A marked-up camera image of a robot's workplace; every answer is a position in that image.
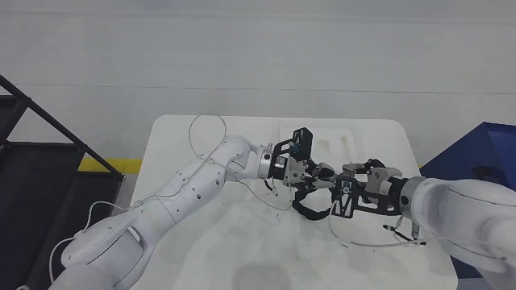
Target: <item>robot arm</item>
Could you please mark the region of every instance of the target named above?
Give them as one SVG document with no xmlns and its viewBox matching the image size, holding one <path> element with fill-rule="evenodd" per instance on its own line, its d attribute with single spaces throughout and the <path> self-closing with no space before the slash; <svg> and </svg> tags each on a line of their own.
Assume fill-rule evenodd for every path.
<svg viewBox="0 0 516 290">
<path fill-rule="evenodd" d="M 311 134 L 306 128 L 294 133 L 289 144 L 290 183 L 297 189 L 293 208 L 312 220 L 335 215 L 353 218 L 356 210 L 412 221 L 412 238 L 419 228 L 436 238 L 451 256 L 470 264 L 499 290 L 516 289 L 516 193 L 504 186 L 482 180 L 438 180 L 404 178 L 396 168 L 386 168 L 377 160 L 365 164 L 345 164 L 336 174 L 325 163 L 310 158 Z M 275 148 L 273 163 L 283 151 Z M 288 184 L 285 173 L 275 178 Z M 356 179 L 365 175 L 367 181 Z M 338 206 L 314 212 L 299 203 L 318 189 L 329 189 Z M 392 226 L 384 226 L 395 232 Z M 405 235 L 397 233 L 405 240 Z"/>
<path fill-rule="evenodd" d="M 248 164 L 251 152 L 254 164 Z M 269 150 L 228 135 L 207 162 L 192 160 L 141 205 L 79 232 L 63 251 L 65 270 L 51 289 L 129 289 L 169 230 L 214 199 L 226 181 L 266 178 L 269 165 Z"/>
<path fill-rule="evenodd" d="M 66 269 L 51 289 L 129 289 L 169 230 L 217 196 L 226 181 L 246 178 L 275 178 L 296 188 L 292 207 L 311 220 L 352 218 L 356 210 L 402 215 L 412 220 L 414 239 L 422 227 L 448 254 L 477 267 L 495 288 L 516 288 L 514 191 L 479 180 L 403 178 L 376 159 L 345 164 L 337 174 L 310 158 L 311 140 L 302 128 L 272 152 L 243 137 L 227 136 L 207 162 L 192 160 L 140 205 L 80 232 L 65 248 L 61 262 Z M 256 153 L 254 164 L 248 163 L 251 152 Z M 356 175 L 366 175 L 367 182 Z M 301 201 L 318 189 L 328 189 L 338 206 L 322 212 L 303 206 Z"/>
</svg>

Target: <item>white cable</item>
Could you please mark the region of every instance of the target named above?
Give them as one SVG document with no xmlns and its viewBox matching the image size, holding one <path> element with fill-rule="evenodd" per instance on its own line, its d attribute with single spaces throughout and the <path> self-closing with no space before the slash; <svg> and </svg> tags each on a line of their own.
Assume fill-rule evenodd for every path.
<svg viewBox="0 0 516 290">
<path fill-rule="evenodd" d="M 204 115 L 211 115 L 211 116 L 215 116 L 217 117 L 224 125 L 224 136 L 223 138 L 220 140 L 220 143 L 218 143 L 217 147 L 215 147 L 211 152 L 210 154 L 206 157 L 206 158 L 203 158 L 202 155 L 199 155 L 199 153 L 195 150 L 194 148 L 194 144 L 192 143 L 192 127 L 194 126 L 194 123 L 195 121 L 197 121 L 198 118 L 204 116 Z M 289 177 L 289 162 L 287 162 L 287 167 L 286 167 L 286 173 L 287 173 L 287 181 L 289 182 L 289 193 L 290 193 L 290 197 L 289 197 L 289 206 L 287 208 L 279 208 L 279 207 L 276 207 L 275 205 L 272 205 L 270 203 L 268 203 L 267 201 L 265 201 L 264 199 L 260 198 L 258 195 L 256 195 L 256 193 L 251 189 L 251 187 L 249 187 L 249 185 L 245 184 L 244 182 L 242 182 L 241 180 L 239 180 L 239 178 L 236 176 L 236 174 L 233 172 L 233 170 L 223 164 L 220 164 L 220 163 L 217 163 L 215 161 L 213 161 L 211 159 L 211 156 L 217 151 L 217 149 L 224 143 L 224 140 L 226 139 L 226 136 L 227 136 L 227 124 L 226 122 L 224 121 L 224 119 L 222 117 L 220 117 L 219 115 L 217 114 L 199 114 L 197 117 L 195 117 L 192 122 L 190 123 L 190 126 L 189 126 L 189 129 L 188 129 L 188 142 L 189 142 L 189 145 L 190 145 L 190 149 L 192 150 L 192 152 L 200 159 L 202 160 L 202 164 L 195 170 L 195 172 L 193 172 L 192 175 L 190 175 L 190 177 L 188 177 L 185 181 L 184 184 L 181 184 L 181 187 L 177 190 L 177 192 L 175 192 L 174 194 L 170 194 L 170 195 L 156 195 L 156 194 L 153 194 L 151 195 L 150 197 L 159 197 L 159 198 L 169 198 L 169 197 L 174 197 L 176 196 L 182 189 L 184 186 L 186 186 L 192 179 L 192 177 L 202 168 L 202 166 L 204 166 L 204 164 L 208 163 L 208 164 L 216 164 L 226 170 L 228 170 L 228 172 L 230 174 L 233 175 L 233 177 L 235 178 L 235 181 L 238 182 L 238 183 L 241 183 L 242 185 L 244 185 L 247 189 L 249 189 L 249 191 L 251 192 L 251 194 L 256 197 L 258 200 L 260 200 L 261 202 L 263 202 L 264 204 L 266 204 L 267 206 L 270 206 L 274 209 L 277 209 L 277 210 L 281 210 L 281 211 L 285 211 L 285 210 L 289 210 L 291 207 L 292 207 L 292 185 L 290 184 L 290 177 Z M 142 201 L 139 201 L 140 203 L 147 200 L 148 198 L 150 197 L 147 197 L 147 198 L 144 198 Z"/>
<path fill-rule="evenodd" d="M 48 259 L 48 274 L 50 275 L 51 284 L 54 283 L 54 273 L 52 272 L 52 258 L 54 257 L 54 252 L 56 251 L 59 245 L 67 241 L 72 241 L 73 239 L 75 239 L 75 236 L 72 236 L 71 238 L 65 238 L 64 240 L 59 241 L 52 249 L 52 252 L 50 252 L 50 258 Z"/>
<path fill-rule="evenodd" d="M 360 242 L 355 242 L 355 241 L 344 241 L 331 228 L 331 216 L 332 216 L 331 213 L 333 213 L 333 209 L 334 209 L 334 207 L 335 207 L 335 205 L 337 204 L 338 201 L 339 200 L 334 201 L 333 204 L 331 205 L 330 215 L 328 215 L 328 227 L 330 228 L 330 232 L 345 247 L 349 247 L 348 244 L 353 244 L 353 245 L 356 245 L 358 247 L 375 247 L 375 248 L 378 248 L 378 247 L 403 247 L 403 246 L 407 246 L 407 245 L 422 245 L 422 243 L 426 243 L 426 242 L 428 242 L 430 240 L 447 240 L 447 241 L 452 241 L 452 242 L 461 242 L 461 243 L 468 243 L 468 244 L 482 244 L 482 245 L 489 246 L 489 247 L 495 247 L 498 250 L 502 250 L 502 251 L 505 251 L 505 252 L 508 251 L 512 255 L 516 255 L 516 252 L 514 252 L 513 250 L 506 249 L 506 248 L 504 248 L 502 246 L 498 246 L 496 244 L 492 244 L 491 242 L 484 242 L 484 241 L 481 241 L 481 240 L 471 240 L 471 239 L 455 238 L 455 237 L 448 237 L 448 236 L 429 237 L 429 238 L 424 238 L 424 239 L 420 238 L 420 239 L 417 239 L 417 240 L 414 240 L 414 241 L 404 241 L 404 242 L 386 243 L 386 244 L 366 244 L 366 243 L 360 243 Z"/>
<path fill-rule="evenodd" d="M 405 246 L 405 245 L 409 245 L 409 244 L 421 244 L 422 242 L 425 242 L 424 240 L 414 240 L 414 241 L 404 241 L 404 242 L 397 242 L 397 243 L 386 243 L 386 244 L 366 244 L 366 243 L 360 243 L 360 242 L 355 242 L 355 241 L 344 241 L 342 240 L 336 232 L 333 231 L 333 228 L 331 228 L 331 217 L 333 215 L 331 215 L 333 213 L 333 209 L 335 208 L 335 206 L 337 205 L 337 203 L 339 202 L 339 200 L 336 200 L 333 202 L 333 204 L 331 204 L 331 207 L 330 207 L 330 215 L 328 215 L 328 228 L 330 229 L 330 232 L 333 234 L 333 236 L 335 236 L 343 246 L 345 247 L 349 247 L 349 244 L 353 244 L 353 245 L 356 245 L 358 247 L 402 247 L 402 246 Z"/>
<path fill-rule="evenodd" d="M 54 246 L 54 248 L 52 249 L 52 252 L 50 252 L 50 258 L 48 258 L 48 274 L 50 275 L 50 282 L 51 282 L 51 284 L 53 284 L 53 283 L 54 283 L 54 274 L 53 274 L 53 272 L 52 272 L 52 259 L 53 259 L 53 257 L 54 257 L 54 252 L 56 251 L 56 249 L 57 249 L 57 247 L 58 247 L 59 245 L 63 244 L 64 242 L 74 240 L 77 236 L 79 236 L 80 234 L 85 233 L 85 232 L 88 230 L 88 228 L 89 228 L 89 224 L 91 223 L 91 213 L 92 213 L 92 210 L 93 210 L 94 206 L 95 206 L 95 205 L 97 205 L 97 204 L 106 204 L 106 205 L 110 205 L 110 206 L 113 206 L 113 207 L 115 207 L 115 208 L 117 208 L 117 209 L 121 209 L 121 210 L 123 210 L 123 211 L 128 211 L 129 209 L 133 209 L 133 208 L 138 207 L 138 206 L 140 206 L 140 205 L 141 205 L 141 204 L 139 204 L 139 203 L 135 203 L 133 206 L 131 206 L 131 207 L 127 208 L 127 209 L 124 209 L 123 207 L 120 207 L 120 206 L 118 206 L 118 205 L 116 205 L 116 204 L 110 203 L 109 201 L 95 201 L 95 202 L 94 202 L 94 203 L 89 207 L 88 220 L 86 221 L 86 225 L 85 225 L 84 229 L 79 230 L 79 231 L 78 231 L 77 233 L 75 233 L 75 235 L 74 235 L 74 236 L 72 236 L 71 238 L 65 238 L 64 240 L 59 241 L 59 242 Z"/>
</svg>

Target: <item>table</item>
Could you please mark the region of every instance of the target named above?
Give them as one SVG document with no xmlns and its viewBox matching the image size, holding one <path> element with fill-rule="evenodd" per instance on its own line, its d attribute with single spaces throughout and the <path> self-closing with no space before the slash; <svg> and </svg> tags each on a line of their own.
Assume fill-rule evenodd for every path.
<svg viewBox="0 0 516 290">
<path fill-rule="evenodd" d="M 194 116 L 165 115 L 152 127 L 132 202 L 155 192 L 194 154 L 188 127 Z M 289 139 L 306 126 L 314 134 L 312 158 L 339 170 L 343 163 L 378 158 L 404 176 L 419 170 L 403 127 L 390 120 L 224 117 L 228 134 L 267 145 Z M 215 117 L 199 118 L 193 145 L 211 151 L 223 135 Z M 274 197 L 263 181 L 248 181 L 268 202 L 285 207 L 288 189 L 277 184 Z M 304 204 L 322 210 L 330 193 L 312 193 Z M 396 217 L 355 212 L 351 220 L 332 218 L 344 239 L 395 242 L 383 224 Z M 410 222 L 402 225 L 410 234 Z M 295 210 L 280 212 L 254 198 L 244 186 L 228 182 L 210 204 L 174 227 L 161 240 L 147 270 L 133 289 L 456 289 L 452 262 L 434 241 L 427 246 L 346 249 L 328 230 L 327 220 L 310 222 Z"/>
</svg>

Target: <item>yellow floor line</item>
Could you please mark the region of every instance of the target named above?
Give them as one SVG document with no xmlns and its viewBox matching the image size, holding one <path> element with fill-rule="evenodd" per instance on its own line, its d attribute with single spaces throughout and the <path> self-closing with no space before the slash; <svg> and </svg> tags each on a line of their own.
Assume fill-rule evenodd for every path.
<svg viewBox="0 0 516 290">
<path fill-rule="evenodd" d="M 111 166 L 115 167 L 122 174 L 137 174 L 142 167 L 141 159 L 128 158 L 106 158 Z M 79 166 L 81 172 L 108 172 L 97 160 L 93 158 L 84 158 Z"/>
</svg>

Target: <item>concrete floor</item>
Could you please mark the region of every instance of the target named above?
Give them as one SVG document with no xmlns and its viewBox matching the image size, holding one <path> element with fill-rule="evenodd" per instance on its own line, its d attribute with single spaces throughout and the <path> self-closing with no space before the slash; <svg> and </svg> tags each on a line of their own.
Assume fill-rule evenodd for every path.
<svg viewBox="0 0 516 290">
<path fill-rule="evenodd" d="M 0 0 L 0 73 L 105 157 L 162 114 L 516 123 L 516 0 Z M 12 139 L 59 141 L 30 114 Z"/>
</svg>

